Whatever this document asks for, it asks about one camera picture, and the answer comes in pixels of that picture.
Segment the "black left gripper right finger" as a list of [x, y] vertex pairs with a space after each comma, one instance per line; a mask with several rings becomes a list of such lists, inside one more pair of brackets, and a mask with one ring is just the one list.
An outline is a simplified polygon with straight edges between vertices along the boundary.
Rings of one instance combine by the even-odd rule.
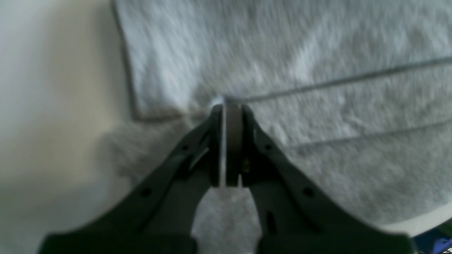
[[250, 190], [257, 254], [414, 254], [407, 235], [353, 217], [297, 169], [244, 105], [224, 107], [224, 185]]

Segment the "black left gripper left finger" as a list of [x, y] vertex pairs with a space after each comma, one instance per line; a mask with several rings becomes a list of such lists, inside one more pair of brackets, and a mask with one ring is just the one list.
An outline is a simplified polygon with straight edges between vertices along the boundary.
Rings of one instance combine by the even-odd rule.
[[195, 254], [191, 228], [200, 200], [220, 184], [223, 106], [185, 135], [123, 201], [70, 233], [51, 234], [41, 254]]

